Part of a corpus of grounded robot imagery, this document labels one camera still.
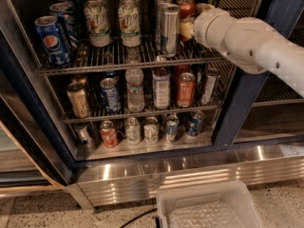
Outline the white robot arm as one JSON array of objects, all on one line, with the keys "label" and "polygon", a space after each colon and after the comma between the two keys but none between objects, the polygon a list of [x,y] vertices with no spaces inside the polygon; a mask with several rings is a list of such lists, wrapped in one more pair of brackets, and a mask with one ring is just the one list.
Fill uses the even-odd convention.
[{"label": "white robot arm", "polygon": [[255,17],[237,19],[224,9],[208,9],[190,24],[190,34],[243,71],[270,71],[304,96],[304,47],[266,22]]}]

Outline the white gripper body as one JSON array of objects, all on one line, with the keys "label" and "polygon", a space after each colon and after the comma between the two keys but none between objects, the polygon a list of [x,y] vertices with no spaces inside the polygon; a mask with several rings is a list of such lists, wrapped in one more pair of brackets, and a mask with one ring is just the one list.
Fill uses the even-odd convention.
[{"label": "white gripper body", "polygon": [[207,48],[219,50],[228,28],[236,20],[223,9],[205,10],[194,21],[194,38],[199,44]]}]

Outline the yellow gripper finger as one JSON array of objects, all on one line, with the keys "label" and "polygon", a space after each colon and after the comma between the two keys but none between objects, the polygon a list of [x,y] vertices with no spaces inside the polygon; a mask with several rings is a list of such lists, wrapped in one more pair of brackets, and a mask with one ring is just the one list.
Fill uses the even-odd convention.
[{"label": "yellow gripper finger", "polygon": [[189,41],[193,38],[194,17],[182,19],[180,21],[180,39]]},{"label": "yellow gripper finger", "polygon": [[202,12],[204,12],[206,10],[212,10],[213,8],[214,8],[214,6],[210,5],[210,4],[204,4],[204,3],[196,4],[197,15],[200,15]]}]

